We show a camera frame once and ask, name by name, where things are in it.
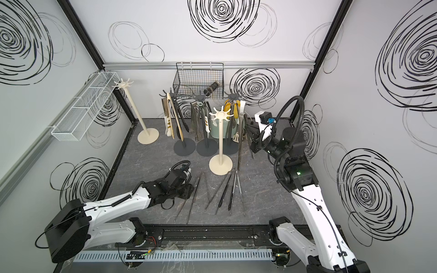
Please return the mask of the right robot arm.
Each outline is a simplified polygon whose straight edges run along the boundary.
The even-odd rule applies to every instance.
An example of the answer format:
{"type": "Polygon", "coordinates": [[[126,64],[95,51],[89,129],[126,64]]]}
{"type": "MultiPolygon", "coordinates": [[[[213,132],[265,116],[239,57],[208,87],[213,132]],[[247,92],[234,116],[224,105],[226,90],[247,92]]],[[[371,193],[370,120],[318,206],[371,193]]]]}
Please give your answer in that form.
{"type": "Polygon", "coordinates": [[[280,217],[270,222],[273,242],[285,244],[308,273],[368,273],[369,266],[348,247],[324,203],[319,182],[305,154],[306,141],[301,130],[304,114],[304,99],[294,96],[277,117],[261,111],[256,114],[258,124],[245,127],[252,139],[251,152],[264,150],[273,158],[277,183],[292,194],[313,237],[309,240],[288,218],[280,217]],[[292,103],[299,107],[298,122],[291,127],[291,133],[283,133],[281,139],[276,139],[277,123],[292,103]]]}

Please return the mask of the large steel tongs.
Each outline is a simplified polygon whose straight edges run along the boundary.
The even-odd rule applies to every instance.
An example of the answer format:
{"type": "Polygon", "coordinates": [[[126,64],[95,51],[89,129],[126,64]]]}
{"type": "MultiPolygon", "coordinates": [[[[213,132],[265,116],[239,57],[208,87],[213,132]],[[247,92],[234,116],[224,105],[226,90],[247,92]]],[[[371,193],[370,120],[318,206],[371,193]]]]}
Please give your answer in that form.
{"type": "Polygon", "coordinates": [[[195,141],[202,140],[202,130],[200,128],[200,113],[197,102],[191,103],[191,128],[190,134],[195,137],[195,141]]]}

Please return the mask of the cream utensil rack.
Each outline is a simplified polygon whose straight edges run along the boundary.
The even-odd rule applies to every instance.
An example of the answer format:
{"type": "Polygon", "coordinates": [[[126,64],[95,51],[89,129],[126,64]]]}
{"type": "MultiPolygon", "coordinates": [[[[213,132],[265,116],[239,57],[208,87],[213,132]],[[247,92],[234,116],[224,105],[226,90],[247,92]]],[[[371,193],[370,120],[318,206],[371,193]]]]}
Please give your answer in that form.
{"type": "Polygon", "coordinates": [[[131,87],[131,85],[133,84],[133,81],[130,81],[130,79],[128,79],[127,81],[124,81],[123,79],[121,79],[121,81],[119,82],[114,82],[114,87],[118,88],[118,89],[122,89],[126,96],[127,99],[129,100],[130,105],[132,106],[135,115],[138,118],[138,121],[140,122],[140,125],[142,127],[142,131],[138,134],[137,140],[140,144],[152,144],[154,143],[158,138],[159,138],[159,131],[155,128],[148,128],[141,115],[140,112],[137,109],[137,106],[132,98],[132,95],[129,92],[129,88],[131,87]]]}
{"type": "Polygon", "coordinates": [[[221,110],[214,108],[214,113],[210,113],[212,120],[218,121],[218,155],[215,155],[209,161],[209,169],[211,172],[218,176],[226,175],[233,168],[232,159],[224,154],[224,121],[233,117],[229,115],[230,110],[224,111],[224,107],[221,110]]]}

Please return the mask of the black tweezer tongs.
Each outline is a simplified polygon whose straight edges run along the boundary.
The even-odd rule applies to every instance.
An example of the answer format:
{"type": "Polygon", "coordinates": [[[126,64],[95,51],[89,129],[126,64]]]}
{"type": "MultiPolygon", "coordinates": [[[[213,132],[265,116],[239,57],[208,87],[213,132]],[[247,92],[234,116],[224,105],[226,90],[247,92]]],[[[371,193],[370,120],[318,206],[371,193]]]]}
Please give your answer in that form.
{"type": "Polygon", "coordinates": [[[218,202],[218,205],[217,205],[217,208],[216,208],[215,214],[214,214],[215,216],[217,215],[219,209],[220,209],[220,208],[222,207],[222,205],[223,205],[223,202],[224,202],[224,198],[225,198],[226,192],[227,192],[227,190],[228,190],[228,188],[229,188],[229,183],[230,183],[231,178],[232,178],[232,175],[233,175],[234,173],[235,173],[235,170],[232,169],[230,172],[228,172],[228,173],[226,174],[226,176],[225,176],[225,178],[223,179],[223,181],[221,182],[220,186],[217,188],[215,194],[214,194],[213,197],[208,201],[208,204],[207,204],[207,206],[206,206],[206,208],[205,208],[205,211],[206,211],[206,210],[209,208],[209,206],[212,204],[214,198],[215,198],[216,196],[218,196],[218,192],[219,192],[220,188],[222,187],[222,185],[224,184],[225,187],[224,187],[223,192],[222,192],[222,194],[221,194],[221,196],[220,196],[220,199],[219,199],[219,202],[218,202]]]}

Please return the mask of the beige plastic tongs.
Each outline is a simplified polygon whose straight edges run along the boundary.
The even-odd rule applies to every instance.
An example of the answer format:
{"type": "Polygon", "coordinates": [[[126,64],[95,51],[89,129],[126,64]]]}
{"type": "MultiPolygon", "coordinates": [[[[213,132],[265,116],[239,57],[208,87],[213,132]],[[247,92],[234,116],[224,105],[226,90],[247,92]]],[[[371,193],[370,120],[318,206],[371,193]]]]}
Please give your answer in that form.
{"type": "Polygon", "coordinates": [[[178,113],[175,109],[174,101],[173,101],[170,93],[167,93],[167,106],[168,106],[168,110],[170,111],[169,117],[170,117],[170,129],[171,129],[172,138],[175,139],[175,135],[178,135],[179,139],[183,142],[184,135],[183,135],[182,127],[180,125],[178,113]],[[175,134],[175,129],[174,129],[173,123],[172,123],[172,117],[171,117],[172,115],[174,116],[176,126],[177,126],[178,133],[176,133],[176,134],[175,134]]]}

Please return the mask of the steel slotted tongs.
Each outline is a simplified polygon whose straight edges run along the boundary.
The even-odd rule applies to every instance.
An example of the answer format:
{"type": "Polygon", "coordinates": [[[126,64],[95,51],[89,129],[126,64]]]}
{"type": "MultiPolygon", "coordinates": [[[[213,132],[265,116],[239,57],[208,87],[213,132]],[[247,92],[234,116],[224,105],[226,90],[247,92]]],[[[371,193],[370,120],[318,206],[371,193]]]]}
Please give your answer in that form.
{"type": "Polygon", "coordinates": [[[209,122],[208,122],[208,107],[206,101],[203,102],[200,106],[200,115],[202,120],[204,139],[208,139],[210,130],[209,130],[209,122]]]}

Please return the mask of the grey utensil rack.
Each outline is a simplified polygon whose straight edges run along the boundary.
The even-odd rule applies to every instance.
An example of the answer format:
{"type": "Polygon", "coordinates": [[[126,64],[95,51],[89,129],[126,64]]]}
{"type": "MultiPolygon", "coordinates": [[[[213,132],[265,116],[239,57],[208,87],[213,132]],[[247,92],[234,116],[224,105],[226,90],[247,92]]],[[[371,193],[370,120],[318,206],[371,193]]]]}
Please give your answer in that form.
{"type": "Polygon", "coordinates": [[[225,155],[233,155],[238,150],[238,144],[233,140],[233,137],[235,133],[237,132],[237,119],[235,115],[235,110],[238,109],[238,100],[240,99],[239,96],[235,93],[228,94],[228,102],[229,102],[229,114],[232,115],[232,117],[228,118],[228,124],[226,129],[226,134],[224,138],[224,154],[225,155]]]}
{"type": "MultiPolygon", "coordinates": [[[[199,113],[200,113],[200,106],[205,101],[207,101],[205,95],[199,94],[195,96],[195,102],[198,103],[199,113]]],[[[209,132],[209,138],[204,139],[201,116],[200,116],[200,128],[202,130],[203,138],[201,141],[198,142],[196,146],[196,151],[198,152],[199,155],[203,157],[214,156],[217,153],[219,145],[214,139],[210,138],[210,132],[209,132]]]]}
{"type": "MultiPolygon", "coordinates": [[[[175,99],[177,99],[177,95],[174,92],[172,92],[172,91],[169,91],[169,92],[163,91],[163,92],[164,92],[164,94],[161,95],[162,99],[163,98],[167,99],[167,93],[171,94],[171,97],[172,97],[173,101],[175,101],[175,99]]],[[[175,122],[174,116],[172,115],[171,117],[172,117],[172,123],[173,123],[173,127],[175,129],[175,134],[176,134],[176,133],[178,133],[177,132],[176,122],[175,122]]],[[[185,128],[183,127],[183,124],[182,124],[182,121],[181,121],[180,117],[179,117],[179,122],[180,122],[180,125],[182,127],[182,131],[185,130],[185,128]]],[[[178,155],[180,157],[186,157],[186,156],[191,155],[195,151],[196,143],[195,143],[194,140],[184,136],[184,141],[182,142],[179,139],[178,135],[175,135],[175,139],[176,139],[176,137],[178,138],[178,140],[174,144],[174,152],[176,153],[176,155],[178,155]]]]}

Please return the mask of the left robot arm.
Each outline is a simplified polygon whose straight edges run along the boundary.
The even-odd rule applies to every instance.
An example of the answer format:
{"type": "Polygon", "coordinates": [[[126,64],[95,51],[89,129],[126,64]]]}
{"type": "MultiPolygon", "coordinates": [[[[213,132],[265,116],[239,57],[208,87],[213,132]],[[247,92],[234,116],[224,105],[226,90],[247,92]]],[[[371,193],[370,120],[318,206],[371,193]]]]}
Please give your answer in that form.
{"type": "Polygon", "coordinates": [[[85,249],[110,243],[128,243],[146,239],[146,229],[138,218],[114,222],[131,212],[163,205],[176,198],[188,200],[194,186],[191,162],[182,160],[173,165],[164,177],[139,182],[132,191],[100,201],[68,202],[46,226],[46,238],[52,263],[62,263],[85,249]]]}

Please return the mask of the black steel tongs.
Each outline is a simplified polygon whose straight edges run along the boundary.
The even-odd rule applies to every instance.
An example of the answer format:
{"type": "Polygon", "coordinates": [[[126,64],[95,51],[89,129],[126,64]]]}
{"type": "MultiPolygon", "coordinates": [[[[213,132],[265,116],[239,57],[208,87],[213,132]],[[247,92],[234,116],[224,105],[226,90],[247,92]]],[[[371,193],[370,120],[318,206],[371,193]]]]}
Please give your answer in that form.
{"type": "Polygon", "coordinates": [[[175,102],[176,112],[177,112],[178,116],[180,117],[180,119],[182,121],[183,127],[185,128],[186,132],[189,133],[190,132],[190,128],[189,128],[188,124],[186,123],[186,121],[184,119],[184,115],[183,115],[183,112],[182,112],[182,110],[180,108],[180,103],[179,103],[178,99],[175,99],[174,102],[175,102]]]}

